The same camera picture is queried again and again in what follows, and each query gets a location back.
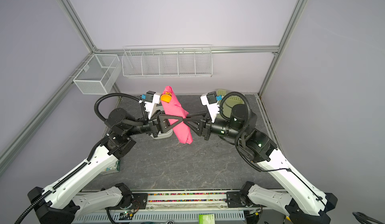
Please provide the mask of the pink paper napkin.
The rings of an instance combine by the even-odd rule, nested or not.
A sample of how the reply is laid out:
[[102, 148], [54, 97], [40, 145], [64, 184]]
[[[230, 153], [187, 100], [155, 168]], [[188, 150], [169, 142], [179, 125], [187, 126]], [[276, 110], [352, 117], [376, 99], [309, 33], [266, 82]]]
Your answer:
[[[179, 102], [172, 87], [166, 86], [162, 94], [165, 94], [165, 93], [170, 93], [172, 95], [172, 100], [170, 103], [165, 103], [161, 101], [165, 114], [186, 118], [186, 116], [188, 115], [188, 112], [181, 106], [181, 103]], [[174, 127], [173, 131], [180, 143], [192, 144], [193, 138], [191, 135], [190, 128], [186, 126], [184, 123], [181, 123], [176, 127]]]

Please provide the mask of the orange plastic spoon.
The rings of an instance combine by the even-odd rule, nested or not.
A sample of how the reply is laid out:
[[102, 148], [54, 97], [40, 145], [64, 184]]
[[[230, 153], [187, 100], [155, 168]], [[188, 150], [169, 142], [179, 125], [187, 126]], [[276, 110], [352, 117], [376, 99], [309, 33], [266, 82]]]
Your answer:
[[172, 95], [170, 93], [162, 94], [160, 100], [165, 103], [170, 103], [172, 100]]

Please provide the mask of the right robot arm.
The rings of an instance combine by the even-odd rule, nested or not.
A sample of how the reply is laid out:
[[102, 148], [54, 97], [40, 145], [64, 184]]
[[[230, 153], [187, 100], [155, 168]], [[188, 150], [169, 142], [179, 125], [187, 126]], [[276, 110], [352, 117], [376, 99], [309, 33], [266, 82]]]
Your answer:
[[278, 145], [256, 129], [257, 115], [245, 95], [215, 91], [201, 96], [207, 112], [189, 114], [184, 123], [208, 140], [217, 135], [233, 140], [240, 157], [258, 172], [268, 173], [285, 189], [280, 193], [246, 182], [239, 191], [240, 204], [261, 205], [280, 212], [294, 224], [329, 224], [328, 211], [335, 209], [337, 197], [312, 185], [284, 156]]

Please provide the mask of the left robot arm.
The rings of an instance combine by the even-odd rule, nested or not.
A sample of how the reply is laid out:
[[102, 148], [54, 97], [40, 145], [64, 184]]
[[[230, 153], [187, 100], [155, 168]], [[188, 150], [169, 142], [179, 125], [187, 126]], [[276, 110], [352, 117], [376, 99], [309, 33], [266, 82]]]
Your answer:
[[[112, 97], [128, 98], [140, 105], [142, 118], [136, 119], [123, 108], [116, 108], [104, 117], [100, 104]], [[133, 135], [166, 133], [183, 124], [188, 112], [171, 92], [158, 95], [147, 92], [141, 99], [123, 93], [100, 97], [94, 104], [97, 117], [110, 130], [91, 149], [87, 158], [56, 182], [45, 188], [36, 187], [28, 193], [30, 206], [16, 220], [20, 224], [34, 211], [41, 224], [70, 224], [94, 211], [132, 204], [131, 190], [123, 183], [97, 193], [79, 197], [78, 193], [111, 164], [128, 154], [136, 142]]]

